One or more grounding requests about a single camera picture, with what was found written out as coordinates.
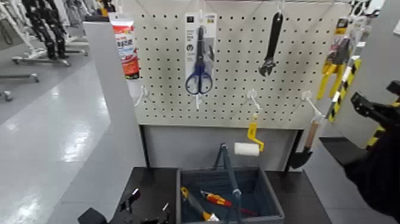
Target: yellow and black striped tape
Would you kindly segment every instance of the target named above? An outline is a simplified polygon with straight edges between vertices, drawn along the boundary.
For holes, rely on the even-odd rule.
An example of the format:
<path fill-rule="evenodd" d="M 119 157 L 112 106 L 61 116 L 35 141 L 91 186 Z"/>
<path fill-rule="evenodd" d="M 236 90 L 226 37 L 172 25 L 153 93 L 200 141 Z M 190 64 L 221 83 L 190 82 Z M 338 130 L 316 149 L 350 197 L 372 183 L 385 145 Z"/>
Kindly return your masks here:
<path fill-rule="evenodd" d="M 392 106 L 399 107 L 400 106 L 400 98 L 398 98 L 396 100 L 396 102 L 394 102 L 392 104 Z M 367 146 L 365 149 L 369 150 L 378 141 L 378 139 L 384 134 L 384 132 L 385 132 L 385 129 L 379 125 L 378 128 L 376 129 L 374 135 L 372 136 L 372 138 L 370 138 L 370 140 L 368 140 Z"/>
<path fill-rule="evenodd" d="M 339 110 L 340 110 L 340 106 L 347 94 L 347 91 L 349 89 L 349 87 L 351 86 L 351 84 L 353 83 L 354 80 L 354 76 L 357 73 L 358 69 L 361 66 L 361 59 L 356 59 L 354 61 L 354 64 L 352 66 L 351 72 L 348 76 L 348 78 L 345 81 L 342 81 L 342 83 L 339 86 L 339 89 L 337 90 L 337 95 L 336 97 L 333 97 L 333 106 L 332 108 L 329 110 L 329 116 L 328 116 L 328 120 L 330 123 L 332 123 L 335 119 L 335 115 L 338 114 Z"/>

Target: wooden handle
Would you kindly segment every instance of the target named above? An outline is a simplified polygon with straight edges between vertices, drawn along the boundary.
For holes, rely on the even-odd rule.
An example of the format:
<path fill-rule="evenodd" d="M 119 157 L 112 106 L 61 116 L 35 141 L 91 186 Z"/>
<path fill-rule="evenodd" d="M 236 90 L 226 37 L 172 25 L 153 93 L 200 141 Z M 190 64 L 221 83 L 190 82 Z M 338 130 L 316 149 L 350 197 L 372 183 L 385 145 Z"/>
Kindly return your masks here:
<path fill-rule="evenodd" d="M 317 123 L 317 122 L 312 122 L 311 123 L 310 131 L 308 132 L 307 139 L 305 140 L 304 148 L 305 147 L 311 148 L 311 146 L 313 145 L 313 140 L 314 140 L 314 137 L 315 137 L 315 133 L 317 132 L 318 125 L 320 125 L 320 124 Z"/>

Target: scissors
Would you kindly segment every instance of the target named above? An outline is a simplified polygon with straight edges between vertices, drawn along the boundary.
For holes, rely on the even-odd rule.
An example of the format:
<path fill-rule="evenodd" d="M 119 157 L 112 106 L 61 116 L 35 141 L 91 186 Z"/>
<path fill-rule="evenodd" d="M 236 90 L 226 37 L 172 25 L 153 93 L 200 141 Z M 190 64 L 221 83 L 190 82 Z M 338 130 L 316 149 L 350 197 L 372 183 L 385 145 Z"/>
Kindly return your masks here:
<path fill-rule="evenodd" d="M 198 30 L 197 54 L 194 72 L 188 77 L 185 87 L 188 93 L 206 94 L 213 86 L 211 76 L 205 71 L 205 63 L 203 58 L 204 49 L 204 28 L 201 26 Z"/>

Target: black table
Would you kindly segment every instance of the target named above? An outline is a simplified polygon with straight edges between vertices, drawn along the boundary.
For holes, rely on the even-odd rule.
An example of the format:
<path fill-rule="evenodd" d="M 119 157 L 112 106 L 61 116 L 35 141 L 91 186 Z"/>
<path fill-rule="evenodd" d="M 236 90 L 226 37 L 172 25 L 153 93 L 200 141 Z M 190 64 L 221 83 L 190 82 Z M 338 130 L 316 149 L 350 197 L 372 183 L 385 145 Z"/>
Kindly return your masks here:
<path fill-rule="evenodd" d="M 128 183 L 121 196 L 122 203 L 135 188 L 140 189 L 140 199 L 132 204 L 138 217 L 157 217 L 161 209 L 169 203 L 170 223 L 176 219 L 176 171 L 172 168 L 136 167 L 132 170 Z M 285 213 L 285 224 L 332 224 L 325 212 L 307 175 L 295 172 L 265 172 Z M 124 224 L 124 213 L 119 207 L 110 224 Z"/>

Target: product label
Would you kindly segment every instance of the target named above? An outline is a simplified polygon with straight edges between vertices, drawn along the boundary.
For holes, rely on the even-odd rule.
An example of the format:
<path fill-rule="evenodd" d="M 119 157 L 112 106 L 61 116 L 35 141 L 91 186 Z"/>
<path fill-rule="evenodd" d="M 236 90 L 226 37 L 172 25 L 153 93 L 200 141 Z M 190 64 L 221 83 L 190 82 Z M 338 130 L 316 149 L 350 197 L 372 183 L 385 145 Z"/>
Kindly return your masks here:
<path fill-rule="evenodd" d="M 216 46 L 217 15 L 216 13 L 186 13 L 185 15 L 185 76 L 188 78 L 196 63 L 198 29 L 204 29 L 203 57 L 206 72 L 213 77 L 214 49 Z"/>
<path fill-rule="evenodd" d="M 139 78 L 138 49 L 135 43 L 135 27 L 113 26 L 117 47 L 126 79 Z"/>

